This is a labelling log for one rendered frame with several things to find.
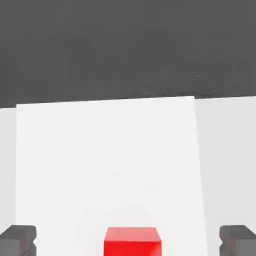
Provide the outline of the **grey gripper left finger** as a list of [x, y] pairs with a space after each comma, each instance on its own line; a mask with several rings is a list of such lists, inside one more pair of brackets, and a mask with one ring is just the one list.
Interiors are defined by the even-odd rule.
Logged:
[[0, 234], [0, 256], [37, 256], [33, 225], [11, 225]]

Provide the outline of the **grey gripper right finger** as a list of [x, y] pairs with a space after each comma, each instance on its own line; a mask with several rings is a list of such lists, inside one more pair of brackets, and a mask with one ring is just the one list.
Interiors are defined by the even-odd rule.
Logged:
[[256, 256], [256, 234], [245, 225], [222, 225], [219, 256]]

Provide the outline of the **small red cube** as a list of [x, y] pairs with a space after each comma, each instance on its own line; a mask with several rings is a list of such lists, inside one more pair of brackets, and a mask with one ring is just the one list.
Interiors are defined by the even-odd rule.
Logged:
[[155, 227], [108, 227], [103, 256], [162, 256], [162, 240]]

